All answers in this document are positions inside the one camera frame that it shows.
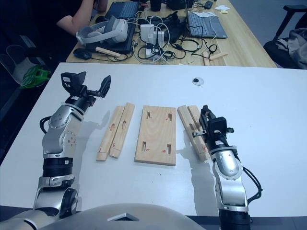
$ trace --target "white device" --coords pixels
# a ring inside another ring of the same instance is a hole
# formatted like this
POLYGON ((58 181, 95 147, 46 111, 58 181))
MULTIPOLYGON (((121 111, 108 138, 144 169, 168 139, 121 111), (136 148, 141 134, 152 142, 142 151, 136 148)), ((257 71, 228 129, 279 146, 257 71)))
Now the white device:
POLYGON ((85 45, 94 42, 107 42, 110 45, 124 42, 128 36, 128 23, 124 19, 112 16, 107 22, 86 26, 76 33, 76 38, 85 45))
MULTIPOLYGON (((163 47, 164 31, 157 31, 157 29, 155 30, 155 26, 153 24, 141 25, 141 40, 148 44, 155 45, 157 41, 157 32, 158 32, 158 44, 160 47, 163 47)), ((153 60, 157 60, 160 57, 160 55, 153 56, 151 49, 146 49, 145 57, 146 58, 152 57, 153 60)))
MULTIPOLYGON (((157 40, 157 29, 153 24, 141 25, 141 40, 155 45, 157 40)), ((163 46, 164 31, 158 31, 158 43, 160 47, 163 46)))

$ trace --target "wooden plank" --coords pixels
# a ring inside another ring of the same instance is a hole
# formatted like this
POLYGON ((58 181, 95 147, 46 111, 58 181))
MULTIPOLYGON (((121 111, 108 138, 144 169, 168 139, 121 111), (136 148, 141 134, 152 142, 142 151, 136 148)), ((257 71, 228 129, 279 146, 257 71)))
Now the wooden plank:
POLYGON ((210 57, 210 61, 216 60, 217 58, 224 57, 226 55, 228 55, 228 53, 226 53, 226 52, 221 52, 219 54, 212 55, 210 57))
POLYGON ((198 131, 202 131, 202 127, 200 125, 200 111, 196 105, 190 105, 188 106, 188 111, 191 114, 191 117, 196 125, 196 128, 198 131))
POLYGON ((109 123, 109 127, 105 132, 104 138, 98 150, 96 161, 105 161, 106 158, 108 157, 124 108, 125 108, 124 106, 116 107, 112 119, 109 123))
POLYGON ((128 132, 130 121, 134 111, 134 104, 126 103, 123 114, 121 116, 113 143, 110 149, 110 156, 118 158, 123 148, 125 138, 128 132))
POLYGON ((134 161, 175 166, 176 108, 143 107, 134 161))
POLYGON ((181 121, 183 123, 183 126, 188 133, 188 136, 190 138, 190 142, 192 143, 192 146, 194 147, 199 159, 201 161, 205 161, 208 158, 210 158, 210 155, 208 153, 207 147, 205 145, 205 142, 203 141, 202 137, 193 137, 192 132, 197 131, 196 125, 191 117, 191 114, 188 111, 188 108, 186 105, 183 105, 177 109, 179 116, 181 118, 181 121))
MULTIPOLYGON (((207 52, 207 51, 204 51, 204 52, 202 53, 202 55, 203 55, 204 57, 208 57, 208 52, 207 52)), ((204 58, 204 57, 203 57, 203 63, 205 64, 205 66, 209 66, 209 65, 210 65, 209 59, 208 59, 208 58, 204 58)))
POLYGON ((108 54, 110 56, 113 56, 113 57, 120 57, 120 54, 119 53, 116 53, 116 52, 113 52, 111 50, 108 50, 108 49, 103 49, 101 47, 96 47, 95 49, 97 52, 100 52, 102 54, 108 54))

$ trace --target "white table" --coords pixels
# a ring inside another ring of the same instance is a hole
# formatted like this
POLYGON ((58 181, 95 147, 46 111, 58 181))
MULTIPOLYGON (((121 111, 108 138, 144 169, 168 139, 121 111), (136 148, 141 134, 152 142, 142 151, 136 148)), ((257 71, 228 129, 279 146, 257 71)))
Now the white table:
MULTIPOLYGON (((199 162, 177 116, 175 167, 134 162, 143 105, 208 104, 235 132, 228 142, 260 180, 262 198, 249 206, 254 217, 306 216, 307 71, 293 69, 61 63, 0 167, 0 204, 32 207, 42 174, 43 132, 39 120, 52 115, 69 94, 60 74, 87 71, 89 89, 111 74, 105 99, 89 108, 78 135, 73 186, 78 210, 112 203, 149 203, 185 215, 217 216, 212 163, 199 162), (192 84, 200 76, 203 86, 192 84), (119 159, 96 162, 117 105, 135 104, 119 159)), ((256 188, 244 175, 248 197, 256 188)))

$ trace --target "laptop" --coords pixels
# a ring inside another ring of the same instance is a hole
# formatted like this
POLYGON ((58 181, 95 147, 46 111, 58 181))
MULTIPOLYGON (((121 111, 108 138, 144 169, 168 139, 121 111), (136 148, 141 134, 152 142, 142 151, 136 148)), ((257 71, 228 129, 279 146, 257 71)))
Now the laptop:
POLYGON ((217 16, 205 18, 199 17, 194 13, 188 12, 187 0, 185 0, 185 2, 188 28, 191 37, 227 38, 226 32, 217 16))
POLYGON ((105 17, 110 19, 113 15, 116 18, 127 20, 135 17, 138 8, 138 1, 115 1, 110 6, 110 9, 106 13, 105 17))

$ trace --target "gray floor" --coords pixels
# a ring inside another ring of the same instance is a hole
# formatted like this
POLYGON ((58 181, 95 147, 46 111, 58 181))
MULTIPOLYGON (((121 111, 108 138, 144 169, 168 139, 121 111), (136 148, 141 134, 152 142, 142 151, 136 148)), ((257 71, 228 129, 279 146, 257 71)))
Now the gray floor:
MULTIPOLYGON (((271 41, 281 25, 286 11, 284 5, 306 5, 307 0, 230 0, 259 42, 271 41)), ((281 37, 288 37, 304 13, 295 13, 281 37)))

